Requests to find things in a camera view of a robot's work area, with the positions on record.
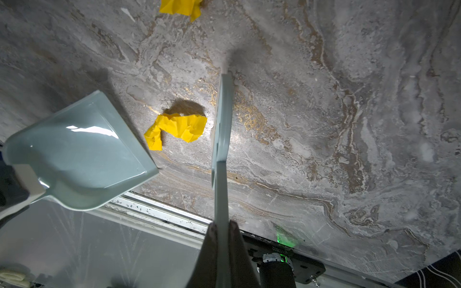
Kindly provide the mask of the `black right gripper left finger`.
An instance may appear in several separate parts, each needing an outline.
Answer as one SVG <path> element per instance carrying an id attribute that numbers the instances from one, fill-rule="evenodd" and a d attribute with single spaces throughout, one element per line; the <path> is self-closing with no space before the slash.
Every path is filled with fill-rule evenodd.
<path id="1" fill-rule="evenodd" d="M 217 226 L 212 222 L 206 232 L 196 265 L 186 288 L 214 288 L 217 277 Z"/>

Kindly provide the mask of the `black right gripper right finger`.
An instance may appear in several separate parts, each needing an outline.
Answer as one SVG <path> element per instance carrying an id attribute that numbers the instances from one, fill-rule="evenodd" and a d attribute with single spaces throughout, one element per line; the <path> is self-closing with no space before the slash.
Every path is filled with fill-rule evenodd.
<path id="1" fill-rule="evenodd" d="M 229 265 L 232 288 L 260 288 L 238 224 L 229 222 Z"/>

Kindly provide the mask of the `teal hand brush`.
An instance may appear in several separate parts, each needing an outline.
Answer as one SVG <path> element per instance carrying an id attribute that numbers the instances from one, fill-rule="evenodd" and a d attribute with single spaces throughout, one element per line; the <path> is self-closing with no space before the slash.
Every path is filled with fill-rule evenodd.
<path id="1" fill-rule="evenodd" d="M 217 97 L 211 162 L 214 222 L 217 226 L 217 288 L 231 287 L 229 265 L 229 206 L 226 161 L 232 131 L 234 84 L 231 73 L 222 74 Z"/>

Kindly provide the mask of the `teal dustpan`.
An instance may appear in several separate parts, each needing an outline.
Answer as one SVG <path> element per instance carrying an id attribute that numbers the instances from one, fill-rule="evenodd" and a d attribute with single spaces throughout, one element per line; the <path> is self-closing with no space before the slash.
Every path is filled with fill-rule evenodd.
<path id="1" fill-rule="evenodd" d="M 158 174 L 101 91 L 10 136 L 2 156 L 30 166 L 44 197 L 73 211 L 97 209 Z"/>

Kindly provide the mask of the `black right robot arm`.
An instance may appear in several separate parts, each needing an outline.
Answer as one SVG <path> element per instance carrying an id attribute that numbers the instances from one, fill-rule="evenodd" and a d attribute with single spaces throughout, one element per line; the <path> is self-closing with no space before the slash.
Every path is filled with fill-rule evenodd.
<path id="1" fill-rule="evenodd" d="M 186 284 L 188 288 L 217 286 L 218 229 L 212 222 L 206 232 L 196 265 Z M 256 275 L 238 224 L 228 225 L 229 276 L 232 288 L 294 288 L 292 268 L 286 262 L 263 262 Z"/>

